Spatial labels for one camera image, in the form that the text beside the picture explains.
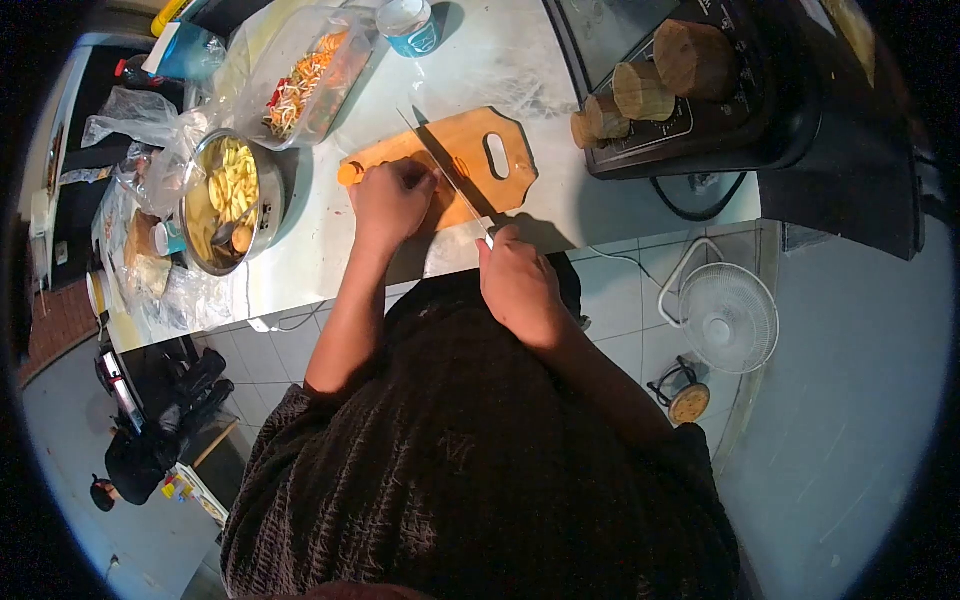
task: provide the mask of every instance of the fabric pattern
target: fabric pattern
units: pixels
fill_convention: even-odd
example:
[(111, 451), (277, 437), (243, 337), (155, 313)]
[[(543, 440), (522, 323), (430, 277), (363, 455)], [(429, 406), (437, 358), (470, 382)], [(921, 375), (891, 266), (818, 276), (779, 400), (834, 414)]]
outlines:
[(231, 596), (346, 580), (732, 597), (737, 545), (699, 426), (629, 448), (475, 299), (397, 314), (339, 409), (294, 385), (267, 419), (224, 533)]

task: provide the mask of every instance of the bottle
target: bottle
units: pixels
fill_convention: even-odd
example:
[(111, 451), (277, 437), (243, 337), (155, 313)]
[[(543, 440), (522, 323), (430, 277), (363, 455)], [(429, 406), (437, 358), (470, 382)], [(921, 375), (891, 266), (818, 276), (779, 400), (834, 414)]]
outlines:
[(156, 89), (163, 84), (172, 84), (183, 87), (183, 82), (168, 77), (152, 77), (141, 67), (150, 55), (138, 54), (129, 59), (120, 59), (113, 75), (120, 78), (120, 82), (127, 89)]

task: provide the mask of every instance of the shredded carrot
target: shredded carrot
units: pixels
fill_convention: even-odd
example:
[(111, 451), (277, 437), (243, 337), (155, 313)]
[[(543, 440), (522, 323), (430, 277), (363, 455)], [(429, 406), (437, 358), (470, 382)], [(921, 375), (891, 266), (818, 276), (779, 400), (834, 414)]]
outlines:
[(263, 124), (269, 127), (276, 137), (290, 137), (303, 113), (303, 106), (317, 88), (346, 37), (347, 32), (321, 37), (314, 52), (303, 55), (294, 65), (290, 76), (276, 84), (274, 96), (267, 104), (267, 116), (263, 118)]

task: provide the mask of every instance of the tiled floor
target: tiled floor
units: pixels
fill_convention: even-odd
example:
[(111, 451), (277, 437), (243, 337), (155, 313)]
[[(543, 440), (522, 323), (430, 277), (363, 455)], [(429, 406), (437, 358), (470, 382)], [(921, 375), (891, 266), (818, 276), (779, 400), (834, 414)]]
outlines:
[[(703, 228), (695, 228), (605, 244), (597, 250), (639, 260), (655, 281), (663, 283), (693, 240), (704, 234)], [(757, 272), (758, 233), (754, 222), (708, 228), (706, 234), (728, 262)], [(581, 279), (583, 312), (592, 321), (587, 336), (621, 369), (646, 388), (646, 383), (657, 381), (678, 355), (697, 363), (700, 380), (710, 388), (709, 406), (697, 422), (707, 433), (713, 456), (730, 417), (740, 376), (711, 371), (696, 359), (683, 332), (666, 324), (657, 310), (660, 286), (644, 276), (636, 264), (598, 256), (589, 249), (571, 251), (568, 255)], [(710, 261), (716, 259), (716, 256), (709, 257)], [(684, 276), (707, 260), (707, 249), (701, 248), (684, 270)], [(412, 285), (389, 288), (388, 308)], [(679, 285), (675, 285), (673, 291), (678, 289)], [(283, 327), (293, 327), (305, 320), (289, 333), (257, 333), (246, 323), (239, 323), (196, 338), (199, 346), (215, 348), (227, 359), (225, 376), (234, 382), (236, 391), (226, 407), (240, 419), (231, 439), (241, 453), (249, 453), (264, 420), (279, 404), (291, 382), (302, 382), (332, 305), (333, 302), (328, 302), (323, 310), (310, 317), (306, 315), (316, 305), (286, 311), (281, 322)], [(668, 313), (676, 312), (676, 295), (667, 295), (664, 308)], [(668, 389), (675, 393), (682, 383), (685, 382)]]

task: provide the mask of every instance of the wooden log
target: wooden log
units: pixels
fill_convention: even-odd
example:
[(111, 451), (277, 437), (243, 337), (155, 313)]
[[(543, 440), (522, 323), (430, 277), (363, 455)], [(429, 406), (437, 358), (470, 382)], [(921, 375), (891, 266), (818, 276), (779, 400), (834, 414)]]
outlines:
[(590, 131), (587, 114), (582, 110), (570, 115), (570, 132), (573, 133), (573, 143), (580, 150), (603, 148), (607, 145), (606, 140), (600, 139)]
[(598, 139), (616, 139), (630, 133), (630, 119), (620, 114), (613, 95), (587, 97), (587, 127)]
[(681, 98), (720, 102), (736, 82), (736, 55), (719, 29), (667, 19), (654, 34), (654, 62), (663, 84)]
[(677, 104), (652, 62), (619, 63), (613, 70), (613, 99), (620, 113), (634, 121), (666, 121)]

